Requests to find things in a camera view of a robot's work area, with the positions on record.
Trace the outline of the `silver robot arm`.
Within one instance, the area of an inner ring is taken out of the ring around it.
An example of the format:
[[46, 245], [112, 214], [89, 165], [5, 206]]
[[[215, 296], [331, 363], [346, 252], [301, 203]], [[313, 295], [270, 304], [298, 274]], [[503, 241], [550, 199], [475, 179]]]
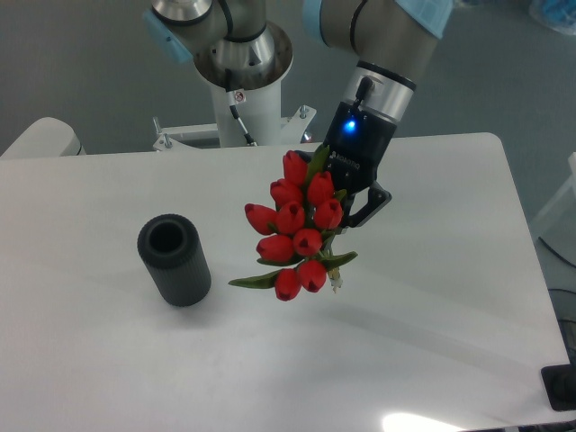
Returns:
[[[324, 167], [346, 191], [343, 228], [363, 225], [391, 199], [377, 169], [453, 11], [450, 1], [306, 1], [302, 25], [322, 45], [357, 58], [323, 141]], [[263, 1], [154, 1], [143, 14], [174, 61], [192, 62], [211, 91], [224, 148], [293, 143], [281, 121], [281, 83], [293, 45]]]

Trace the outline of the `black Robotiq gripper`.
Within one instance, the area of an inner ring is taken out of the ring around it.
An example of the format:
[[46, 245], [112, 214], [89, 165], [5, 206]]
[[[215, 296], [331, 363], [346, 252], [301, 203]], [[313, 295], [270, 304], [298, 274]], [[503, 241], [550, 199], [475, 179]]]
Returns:
[[[352, 104], [341, 102], [323, 145], [328, 147], [324, 169], [337, 190], [348, 194], [342, 202], [343, 217], [337, 234], [365, 225], [392, 200], [377, 181], [377, 170], [396, 131], [396, 125]], [[351, 213], [356, 196], [366, 189], [366, 203]]]

